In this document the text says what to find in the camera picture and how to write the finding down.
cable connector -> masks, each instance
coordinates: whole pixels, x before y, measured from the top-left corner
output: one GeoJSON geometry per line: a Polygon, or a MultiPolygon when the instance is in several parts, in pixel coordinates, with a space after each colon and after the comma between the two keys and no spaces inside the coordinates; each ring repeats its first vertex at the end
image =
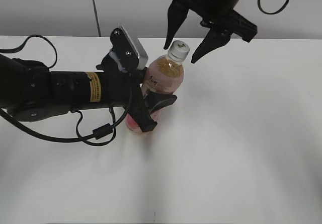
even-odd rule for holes
{"type": "Polygon", "coordinates": [[[111,128],[109,123],[93,130],[93,135],[96,140],[99,140],[111,133],[113,133],[113,128],[111,128]]]}

robotic arm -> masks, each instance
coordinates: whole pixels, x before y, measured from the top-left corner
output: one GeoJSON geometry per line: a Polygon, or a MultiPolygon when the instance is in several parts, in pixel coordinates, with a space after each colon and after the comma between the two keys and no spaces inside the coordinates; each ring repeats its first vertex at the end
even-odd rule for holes
{"type": "MultiPolygon", "coordinates": [[[[173,0],[168,10],[165,49],[170,46],[189,10],[200,15],[201,25],[210,29],[204,41],[196,49],[192,63],[212,50],[225,46],[230,41],[232,33],[250,42],[257,34],[257,26],[233,10],[238,1],[173,0]]],[[[267,14],[279,13],[287,6],[288,1],[277,12],[267,14]]],[[[258,4],[261,11],[265,12],[260,6],[260,0],[258,4]]],[[[37,35],[32,35],[27,40],[31,37],[40,37],[50,43],[46,38],[37,35]]],[[[27,40],[16,49],[0,50],[0,53],[18,52],[27,40]]],[[[103,58],[102,63],[97,65],[96,69],[99,70],[97,72],[50,71],[52,66],[47,67],[41,62],[9,59],[0,54],[0,116],[34,137],[54,142],[84,141],[95,146],[108,144],[109,142],[90,143],[88,140],[100,139],[111,133],[114,133],[112,138],[114,139],[115,128],[127,114],[131,115],[143,132],[152,131],[157,123],[150,115],[154,111],[174,104],[177,97],[151,92],[143,99],[140,84],[143,82],[148,60],[144,48],[138,39],[130,37],[123,26],[112,31],[111,42],[113,47],[103,58]],[[116,121],[113,110],[110,110],[113,124],[97,128],[93,130],[93,134],[85,137],[78,131],[78,138],[45,136],[20,123],[40,121],[67,114],[69,111],[81,114],[80,110],[114,107],[125,109],[120,119],[116,121]]]]}

bottle label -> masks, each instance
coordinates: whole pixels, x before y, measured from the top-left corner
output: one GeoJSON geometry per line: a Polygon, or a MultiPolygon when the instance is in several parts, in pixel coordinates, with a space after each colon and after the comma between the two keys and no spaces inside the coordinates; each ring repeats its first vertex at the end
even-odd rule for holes
{"type": "Polygon", "coordinates": [[[150,92],[156,93],[155,88],[157,87],[158,83],[159,82],[153,78],[153,75],[149,75],[149,77],[144,82],[144,84],[142,85],[142,88],[141,88],[143,99],[145,99],[150,92]]]}

black cable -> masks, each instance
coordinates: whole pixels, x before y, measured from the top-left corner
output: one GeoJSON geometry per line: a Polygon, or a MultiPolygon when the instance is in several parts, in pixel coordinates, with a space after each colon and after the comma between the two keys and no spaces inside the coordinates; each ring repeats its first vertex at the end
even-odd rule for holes
{"type": "MultiPolygon", "coordinates": [[[[91,145],[91,146],[105,146],[107,144],[109,144],[110,142],[112,142],[114,139],[115,139],[115,136],[116,136],[116,127],[118,125],[120,125],[120,123],[125,119],[125,117],[127,116],[127,114],[129,113],[130,111],[130,108],[131,108],[131,105],[132,105],[132,101],[133,101],[133,91],[132,91],[132,84],[130,84],[130,94],[129,94],[129,102],[128,102],[128,105],[125,109],[125,111],[123,112],[122,116],[117,120],[115,121],[115,113],[114,113],[114,108],[113,107],[110,107],[110,113],[112,115],[112,119],[113,119],[113,124],[111,126],[109,126],[109,129],[112,129],[113,130],[113,136],[112,138],[107,141],[107,142],[100,142],[100,143],[96,143],[96,142],[90,142],[90,141],[87,141],[87,140],[82,140],[82,142],[88,144],[88,145],[91,145]]],[[[79,124],[81,123],[81,121],[83,120],[83,114],[81,111],[75,111],[77,112],[78,114],[80,114],[80,118],[77,122],[77,125],[76,125],[76,134],[78,137],[82,137],[82,135],[79,133],[79,130],[78,130],[78,127],[79,127],[79,124]]]]}
{"type": "Polygon", "coordinates": [[[95,21],[96,21],[97,31],[99,33],[99,37],[101,37],[102,34],[101,34],[101,28],[100,28],[100,23],[99,23],[99,17],[97,15],[97,9],[96,9],[95,0],[92,0],[92,3],[93,3],[93,8],[94,8],[94,15],[95,15],[95,21]]]}
{"type": "MultiPolygon", "coordinates": [[[[81,134],[79,133],[79,130],[78,130],[78,127],[79,127],[79,124],[81,123],[81,121],[83,120],[83,114],[81,111],[75,111],[77,113],[80,114],[80,118],[77,122],[77,125],[76,125],[76,134],[79,138],[81,138],[81,134]]],[[[110,113],[111,113],[111,116],[112,116],[112,119],[113,119],[113,123],[115,123],[115,112],[114,112],[114,108],[113,107],[110,107],[110,113]]],[[[111,139],[109,141],[106,141],[106,142],[90,142],[90,141],[87,141],[87,140],[84,140],[83,142],[90,145],[90,146],[105,146],[105,145],[108,145],[110,142],[112,142],[116,137],[116,128],[113,128],[113,136],[111,137],[111,139]]]]}
{"type": "Polygon", "coordinates": [[[82,138],[58,138],[58,137],[50,137],[50,136],[46,136],[46,135],[42,135],[38,132],[35,132],[34,130],[31,130],[30,128],[26,127],[25,125],[21,124],[20,122],[18,122],[15,118],[13,118],[12,116],[10,116],[8,113],[6,113],[4,110],[2,110],[0,108],[0,116],[3,117],[5,120],[7,120],[9,123],[11,123],[13,126],[17,127],[18,129],[20,129],[21,131],[45,140],[45,141],[51,141],[51,142],[63,142],[63,143],[72,143],[72,142],[80,142],[80,141],[84,141],[84,140],[89,140],[94,138],[94,135],[88,135],[82,138]]]}
{"type": "Polygon", "coordinates": [[[14,49],[0,49],[0,53],[2,54],[13,54],[13,53],[18,53],[19,51],[21,51],[25,46],[26,46],[26,43],[29,39],[31,38],[41,38],[43,40],[45,40],[48,44],[50,44],[50,46],[54,49],[55,51],[55,62],[52,66],[50,67],[47,67],[48,69],[51,69],[53,68],[56,64],[57,64],[57,60],[58,60],[58,54],[57,54],[57,50],[55,48],[55,46],[50,42],[49,39],[47,39],[46,37],[42,36],[42,35],[38,35],[38,34],[33,34],[33,35],[30,35],[28,36],[25,41],[20,45],[18,46],[17,48],[14,48],[14,49]]]}
{"type": "Polygon", "coordinates": [[[263,14],[267,14],[267,15],[275,15],[275,14],[279,14],[280,12],[282,12],[286,7],[287,5],[289,4],[290,0],[286,0],[286,2],[284,3],[284,5],[279,9],[277,10],[276,12],[273,12],[273,13],[269,13],[269,12],[266,12],[263,8],[262,8],[262,5],[261,5],[261,0],[257,0],[257,5],[258,5],[258,8],[259,10],[263,13],[263,14]]]}

plastic bottle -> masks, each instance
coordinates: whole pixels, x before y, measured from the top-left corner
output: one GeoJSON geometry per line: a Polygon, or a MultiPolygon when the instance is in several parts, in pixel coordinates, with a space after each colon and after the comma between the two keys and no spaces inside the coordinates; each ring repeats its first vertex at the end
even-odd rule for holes
{"type": "MultiPolygon", "coordinates": [[[[173,94],[179,88],[184,78],[182,64],[189,51],[189,46],[185,42],[176,40],[172,43],[168,54],[151,63],[141,87],[143,98],[150,91],[159,94],[173,94]]],[[[151,114],[154,121],[157,121],[160,111],[151,114]]],[[[134,133],[142,134],[140,127],[130,115],[127,115],[126,125],[134,133]]]]}

